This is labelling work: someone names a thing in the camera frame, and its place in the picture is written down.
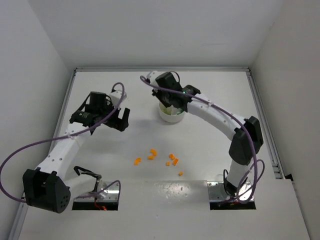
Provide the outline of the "yellow curved lego piece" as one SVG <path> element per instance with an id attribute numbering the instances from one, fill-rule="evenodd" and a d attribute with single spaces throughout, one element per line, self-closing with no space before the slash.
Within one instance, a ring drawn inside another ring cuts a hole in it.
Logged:
<path id="1" fill-rule="evenodd" d="M 142 161 L 142 159 L 140 157 L 138 157 L 135 161 L 134 161 L 134 165 L 137 166 L 139 165 L 139 163 Z"/>

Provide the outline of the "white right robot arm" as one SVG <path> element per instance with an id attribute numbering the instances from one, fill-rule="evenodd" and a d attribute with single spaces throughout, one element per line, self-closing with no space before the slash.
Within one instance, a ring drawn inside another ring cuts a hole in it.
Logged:
<path id="1" fill-rule="evenodd" d="M 152 86 L 152 95 L 166 108 L 174 107 L 194 115 L 221 131 L 229 140 L 228 154 L 231 164 L 223 180 L 223 191 L 230 199 L 240 197 L 240 189 L 253 174 L 252 188 L 256 189 L 258 175 L 257 154 L 264 144 L 260 121 L 254 117 L 242 117 L 215 104 L 197 87 L 182 86 L 177 73 L 150 72 L 145 79 Z"/>

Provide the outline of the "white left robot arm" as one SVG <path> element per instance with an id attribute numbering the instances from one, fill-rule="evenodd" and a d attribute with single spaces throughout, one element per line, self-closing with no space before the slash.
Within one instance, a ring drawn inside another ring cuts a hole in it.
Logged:
<path id="1" fill-rule="evenodd" d="M 110 94 L 92 91 L 71 115 L 64 135 L 46 159 L 23 174 L 25 201 L 28 206 L 62 213 L 75 198 L 96 197 L 101 191 L 100 174 L 75 166 L 76 177 L 66 180 L 66 173 L 85 141 L 101 124 L 120 132 L 128 126 L 130 109 L 119 118 L 120 104 L 127 94 L 112 89 Z"/>

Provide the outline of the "yellow curved elbow lego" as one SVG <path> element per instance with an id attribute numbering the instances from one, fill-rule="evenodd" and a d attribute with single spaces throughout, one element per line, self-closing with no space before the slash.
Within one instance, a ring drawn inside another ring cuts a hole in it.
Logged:
<path id="1" fill-rule="evenodd" d="M 154 160 L 156 156 L 158 155 L 157 151 L 155 149 L 150 150 L 150 155 L 147 157 L 148 160 Z"/>

